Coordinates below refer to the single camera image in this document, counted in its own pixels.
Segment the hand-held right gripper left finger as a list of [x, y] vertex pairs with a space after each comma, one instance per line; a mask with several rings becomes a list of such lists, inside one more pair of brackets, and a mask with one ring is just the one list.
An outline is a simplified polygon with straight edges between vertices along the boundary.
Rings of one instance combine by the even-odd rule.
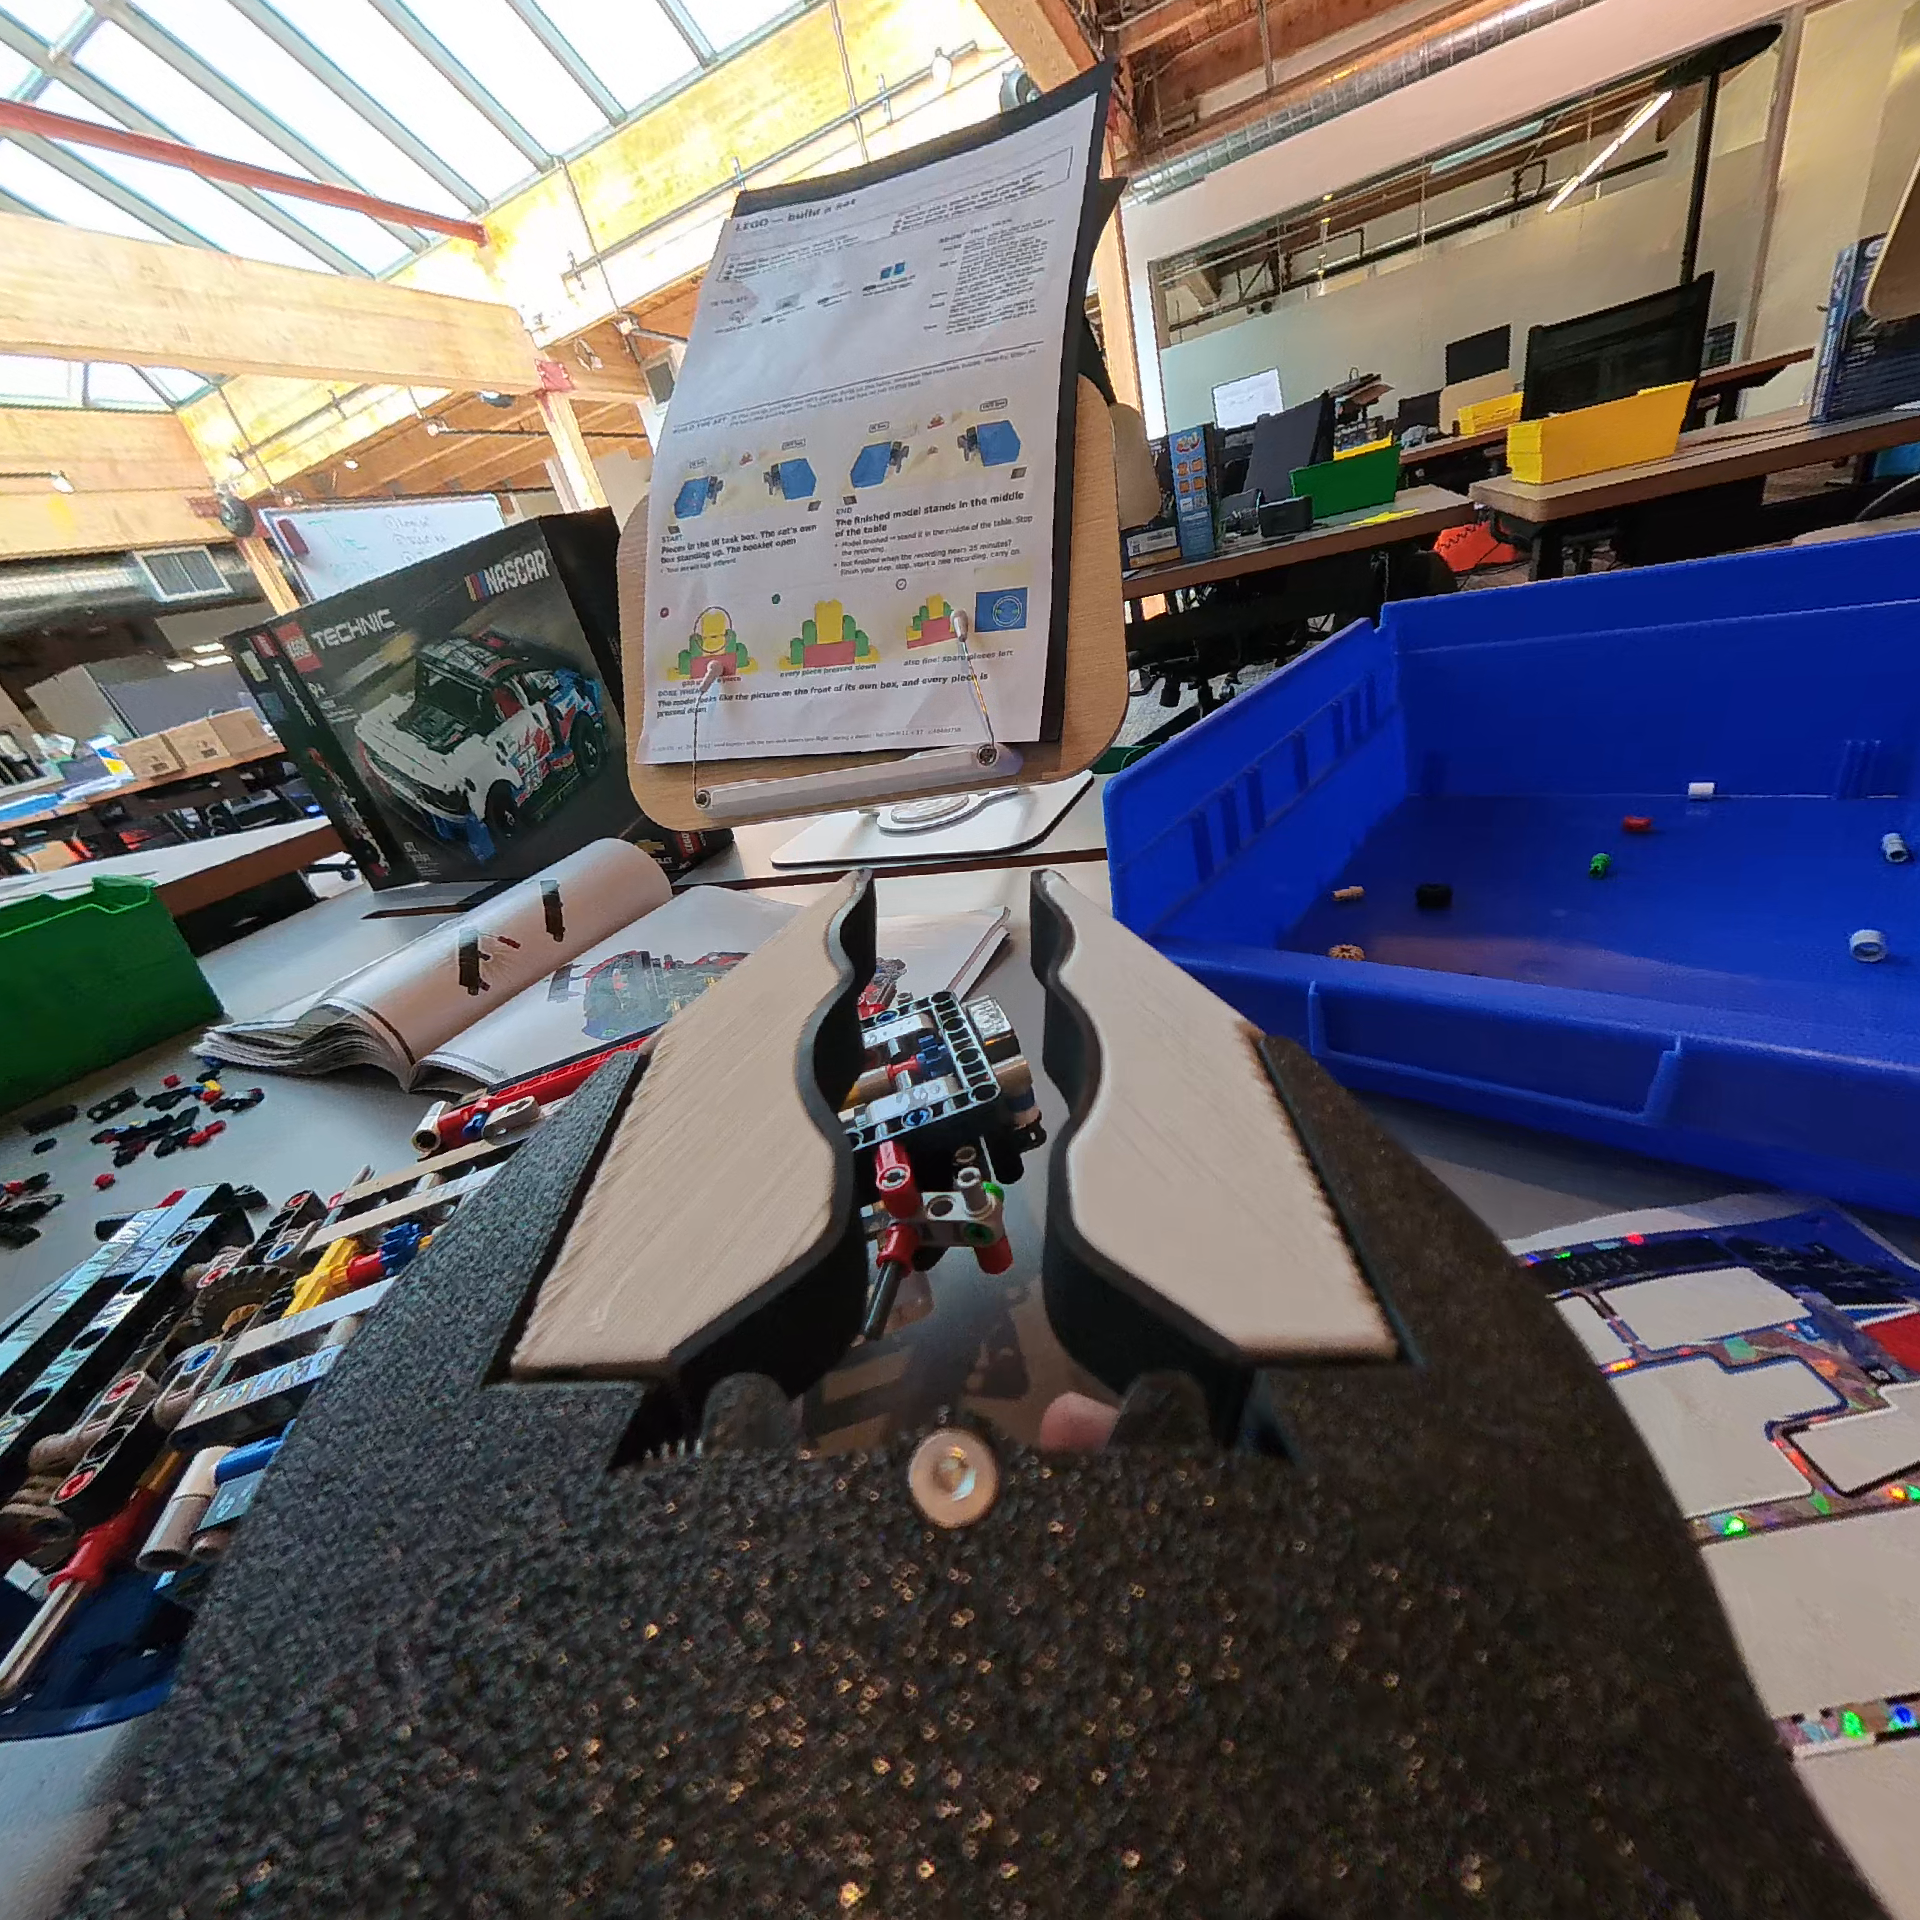
[[855, 1353], [863, 1244], [842, 1103], [863, 983], [873, 871], [844, 871], [666, 1023], [533, 1297], [517, 1386], [806, 1395]]

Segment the instruction booklet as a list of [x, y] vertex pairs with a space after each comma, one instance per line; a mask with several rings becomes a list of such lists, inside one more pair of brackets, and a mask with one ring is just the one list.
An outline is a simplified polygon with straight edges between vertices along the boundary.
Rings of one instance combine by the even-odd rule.
[[591, 841], [408, 944], [265, 1023], [199, 1031], [199, 1062], [250, 1073], [373, 1068], [408, 1092], [506, 1091], [655, 1031], [796, 917], [792, 903], [682, 887], [627, 841]]

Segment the pile of small toy bricks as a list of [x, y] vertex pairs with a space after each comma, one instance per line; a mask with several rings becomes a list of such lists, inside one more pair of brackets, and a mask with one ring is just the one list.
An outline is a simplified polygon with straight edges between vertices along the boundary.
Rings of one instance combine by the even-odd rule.
[[[117, 1091], [99, 1103], [41, 1103], [27, 1116], [7, 1116], [7, 1142], [22, 1137], [35, 1166], [0, 1183], [0, 1250], [41, 1244], [44, 1214], [64, 1206], [64, 1194], [117, 1194], [125, 1166], [174, 1160], [231, 1137], [237, 1116], [253, 1116], [269, 1091], [239, 1091], [220, 1068], [199, 1073], [161, 1073], [157, 1091]], [[64, 1142], [90, 1142], [95, 1166], [62, 1178], [52, 1152]]]

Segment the partly built toy car model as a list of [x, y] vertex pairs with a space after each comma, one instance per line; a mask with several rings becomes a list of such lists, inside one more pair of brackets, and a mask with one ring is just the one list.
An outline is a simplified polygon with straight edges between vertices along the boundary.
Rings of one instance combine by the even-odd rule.
[[[863, 1336], [906, 1279], [1014, 1265], [1009, 1188], [1050, 1142], [997, 1000], [857, 993], [842, 1109], [857, 1233], [879, 1265]], [[413, 1160], [351, 1188], [174, 1188], [7, 1321], [7, 1736], [64, 1736], [167, 1698], [199, 1579], [237, 1547], [304, 1403], [507, 1152], [650, 1031], [435, 1103]]]

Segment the blue plastic bin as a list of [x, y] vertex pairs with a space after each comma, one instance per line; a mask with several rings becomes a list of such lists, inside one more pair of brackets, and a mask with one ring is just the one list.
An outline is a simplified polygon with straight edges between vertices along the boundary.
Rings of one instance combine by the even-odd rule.
[[1920, 540], [1859, 534], [1389, 605], [1100, 819], [1114, 917], [1358, 1092], [1912, 1214], [1912, 795]]

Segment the shiny sticker sheet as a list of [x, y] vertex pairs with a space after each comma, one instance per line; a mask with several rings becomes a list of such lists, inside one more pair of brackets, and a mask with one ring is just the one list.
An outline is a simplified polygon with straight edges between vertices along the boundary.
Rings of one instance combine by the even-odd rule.
[[1920, 1272], [1815, 1194], [1518, 1233], [1711, 1574], [1790, 1760], [1912, 1745]]

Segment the black office chair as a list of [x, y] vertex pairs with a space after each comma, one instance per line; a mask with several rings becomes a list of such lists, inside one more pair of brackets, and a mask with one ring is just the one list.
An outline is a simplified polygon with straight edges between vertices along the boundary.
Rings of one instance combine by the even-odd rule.
[[1285, 669], [1310, 647], [1379, 616], [1379, 605], [1338, 593], [1187, 593], [1187, 605], [1125, 626], [1125, 719], [1114, 746], [1159, 746], [1187, 719], [1206, 719], [1258, 680]]

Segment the black toy car set box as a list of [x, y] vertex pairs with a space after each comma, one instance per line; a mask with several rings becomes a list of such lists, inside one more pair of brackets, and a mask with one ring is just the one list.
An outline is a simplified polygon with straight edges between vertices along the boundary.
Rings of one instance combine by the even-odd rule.
[[523, 519], [231, 639], [353, 871], [507, 887], [591, 841], [671, 878], [733, 856], [634, 796], [618, 519]]

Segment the wooden document stand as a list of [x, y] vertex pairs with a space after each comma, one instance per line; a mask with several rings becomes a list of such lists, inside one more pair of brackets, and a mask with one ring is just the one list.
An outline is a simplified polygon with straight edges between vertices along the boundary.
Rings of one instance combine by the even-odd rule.
[[704, 760], [637, 765], [642, 715], [642, 508], [618, 534], [618, 666], [634, 727], [634, 796], [650, 828], [769, 828], [844, 804], [918, 804], [930, 795], [1014, 795], [1084, 777], [1125, 715], [1125, 609], [1119, 609], [1119, 527], [1114, 527], [1114, 410], [1096, 376], [1076, 380], [1076, 527], [1067, 527], [1067, 669], [1060, 741], [1040, 746], [959, 746], [959, 752], [834, 752], [834, 760]]
[[1898, 212], [1881, 244], [1881, 263], [1867, 274], [1867, 304], [1870, 322], [1912, 322], [1920, 316], [1920, 161], [1907, 173]]

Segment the green plastic bin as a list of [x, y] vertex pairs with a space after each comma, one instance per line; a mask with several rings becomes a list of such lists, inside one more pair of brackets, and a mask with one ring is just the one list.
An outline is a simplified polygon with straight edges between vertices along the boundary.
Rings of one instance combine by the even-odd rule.
[[0, 1109], [27, 1109], [191, 1030], [220, 993], [157, 878], [90, 878], [0, 904]]
[[1310, 527], [1389, 508], [1398, 489], [1401, 489], [1398, 435], [1290, 472], [1290, 497], [1310, 501]]

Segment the blue and orange box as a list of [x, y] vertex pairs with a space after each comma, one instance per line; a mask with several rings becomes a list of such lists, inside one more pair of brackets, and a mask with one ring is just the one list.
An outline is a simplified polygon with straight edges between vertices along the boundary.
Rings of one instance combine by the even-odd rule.
[[1212, 456], [1224, 456], [1212, 422], [1171, 428], [1171, 508], [1177, 508], [1182, 565], [1212, 557]]

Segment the whiteboard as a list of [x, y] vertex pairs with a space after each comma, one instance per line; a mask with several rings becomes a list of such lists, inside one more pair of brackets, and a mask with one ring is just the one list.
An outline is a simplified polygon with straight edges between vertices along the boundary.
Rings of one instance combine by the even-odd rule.
[[253, 508], [253, 527], [286, 565], [304, 605], [323, 605], [403, 565], [500, 540], [506, 508], [484, 489], [484, 497], [364, 497], [364, 501], [314, 501], [314, 508]]

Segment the large yellow plastic bin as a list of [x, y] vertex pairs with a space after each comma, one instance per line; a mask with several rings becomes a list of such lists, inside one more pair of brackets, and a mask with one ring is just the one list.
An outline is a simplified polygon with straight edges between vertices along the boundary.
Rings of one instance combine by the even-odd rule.
[[1660, 380], [1620, 402], [1521, 416], [1505, 428], [1505, 472], [1518, 483], [1574, 483], [1595, 472], [1667, 465], [1678, 450], [1688, 410], [1693, 380]]

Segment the large black monitor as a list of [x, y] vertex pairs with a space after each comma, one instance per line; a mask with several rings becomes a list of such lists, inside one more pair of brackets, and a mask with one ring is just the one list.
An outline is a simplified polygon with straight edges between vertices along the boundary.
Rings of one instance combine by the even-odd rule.
[[1574, 322], [1536, 322], [1521, 336], [1521, 422], [1620, 402], [1667, 380], [1696, 380], [1711, 284], [1608, 304]]

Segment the blue toy set box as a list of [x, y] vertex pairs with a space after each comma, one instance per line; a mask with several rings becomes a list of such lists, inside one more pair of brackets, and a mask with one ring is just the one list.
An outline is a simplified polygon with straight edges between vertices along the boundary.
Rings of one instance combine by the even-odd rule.
[[1870, 322], [1867, 284], [1881, 269], [1889, 234], [1859, 234], [1830, 254], [1830, 295], [1815, 362], [1815, 422], [1881, 416], [1920, 402], [1920, 322]]

